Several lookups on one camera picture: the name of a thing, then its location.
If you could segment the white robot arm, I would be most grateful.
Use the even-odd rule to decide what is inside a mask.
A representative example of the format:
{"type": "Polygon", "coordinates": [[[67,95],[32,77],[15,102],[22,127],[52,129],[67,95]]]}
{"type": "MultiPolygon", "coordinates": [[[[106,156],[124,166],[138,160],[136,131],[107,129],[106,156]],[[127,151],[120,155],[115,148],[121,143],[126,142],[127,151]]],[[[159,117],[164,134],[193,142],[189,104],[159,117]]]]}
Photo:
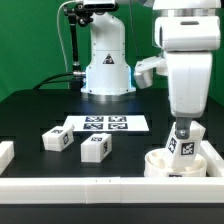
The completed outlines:
{"type": "Polygon", "coordinates": [[[220,19],[216,10],[221,0],[139,0],[159,11],[154,41],[161,49],[157,57],[136,64],[131,74],[125,62],[124,26],[109,14],[126,0],[84,0],[93,13],[92,59],[86,68],[84,91],[95,96],[123,94],[133,76],[141,88],[152,85],[152,70],[168,77],[170,108],[176,118],[175,136],[190,137],[190,125],[205,108],[213,50],[220,47],[220,19]]]}

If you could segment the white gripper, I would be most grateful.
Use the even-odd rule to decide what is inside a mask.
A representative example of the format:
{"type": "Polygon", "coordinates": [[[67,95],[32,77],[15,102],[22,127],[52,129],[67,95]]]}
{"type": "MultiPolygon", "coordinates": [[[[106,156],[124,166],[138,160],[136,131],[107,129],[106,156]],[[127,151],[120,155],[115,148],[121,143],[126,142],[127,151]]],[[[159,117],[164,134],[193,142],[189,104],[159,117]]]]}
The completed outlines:
{"type": "Polygon", "coordinates": [[[188,118],[198,118],[204,112],[212,61],[210,52],[166,53],[170,108],[177,117],[175,134],[178,139],[189,138],[188,118]]]}

